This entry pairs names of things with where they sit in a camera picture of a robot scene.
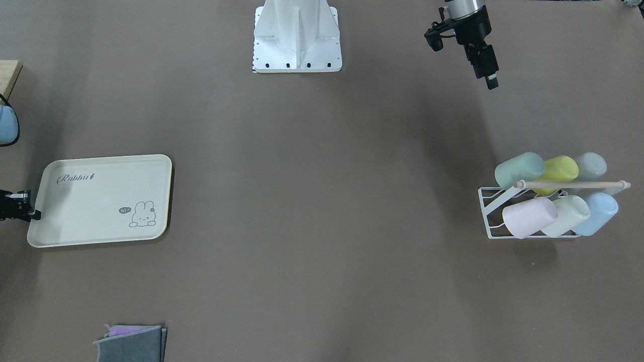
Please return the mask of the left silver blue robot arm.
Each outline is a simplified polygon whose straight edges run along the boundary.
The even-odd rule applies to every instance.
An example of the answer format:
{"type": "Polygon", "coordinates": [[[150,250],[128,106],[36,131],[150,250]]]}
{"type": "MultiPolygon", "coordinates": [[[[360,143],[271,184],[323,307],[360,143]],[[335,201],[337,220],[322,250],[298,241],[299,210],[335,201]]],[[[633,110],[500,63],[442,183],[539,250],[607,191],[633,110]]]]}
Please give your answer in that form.
{"type": "Polygon", "coordinates": [[[474,75],[485,78],[489,90],[497,88],[499,65],[493,46],[486,43],[492,24],[485,1],[449,1],[446,7],[457,43],[464,47],[474,75]]]}

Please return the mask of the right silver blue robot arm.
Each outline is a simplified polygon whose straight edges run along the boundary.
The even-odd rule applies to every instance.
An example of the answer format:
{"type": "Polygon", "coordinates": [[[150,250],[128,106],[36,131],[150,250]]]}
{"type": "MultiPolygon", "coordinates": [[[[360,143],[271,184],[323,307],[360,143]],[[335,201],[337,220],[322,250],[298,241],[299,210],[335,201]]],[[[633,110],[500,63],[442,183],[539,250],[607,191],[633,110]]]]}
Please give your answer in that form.
{"type": "MultiPolygon", "coordinates": [[[[1,147],[11,146],[19,140],[19,121],[13,108],[1,106],[1,147]]],[[[41,220],[41,211],[32,205],[30,190],[10,192],[1,190],[1,220],[18,219],[25,222],[41,220]]]]}

